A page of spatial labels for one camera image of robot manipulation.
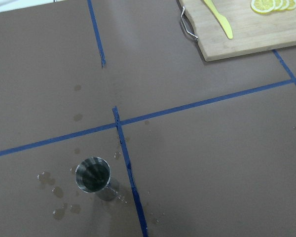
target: cutting board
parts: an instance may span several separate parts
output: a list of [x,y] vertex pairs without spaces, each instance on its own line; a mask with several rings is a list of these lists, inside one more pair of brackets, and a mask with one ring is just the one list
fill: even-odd
[[213,0],[231,24],[228,39],[202,0],[180,0],[206,61],[296,45],[296,9],[257,14],[251,0]]

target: fruit slice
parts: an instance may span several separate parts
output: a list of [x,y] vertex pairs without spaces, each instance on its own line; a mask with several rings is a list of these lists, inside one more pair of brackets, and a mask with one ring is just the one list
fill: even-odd
[[283,6],[283,0],[275,0],[275,8],[274,10],[278,10]]
[[290,0],[283,0],[283,5],[280,9],[278,9],[279,11],[283,11],[286,10],[287,7],[290,5]]
[[296,0],[290,0],[290,4],[286,8],[286,10],[294,10],[296,8]]
[[252,0],[251,8],[257,13],[268,13],[275,8],[275,0]]

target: yellow knife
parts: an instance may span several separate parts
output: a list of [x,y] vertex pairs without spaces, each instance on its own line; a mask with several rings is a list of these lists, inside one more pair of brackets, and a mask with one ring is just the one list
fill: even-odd
[[212,11],[216,19],[218,20],[219,24],[222,26],[223,30],[225,31],[228,39],[233,38],[232,29],[230,26],[230,23],[228,22],[227,18],[221,15],[215,5],[213,4],[212,0],[204,0],[205,4],[208,6],[208,8]]

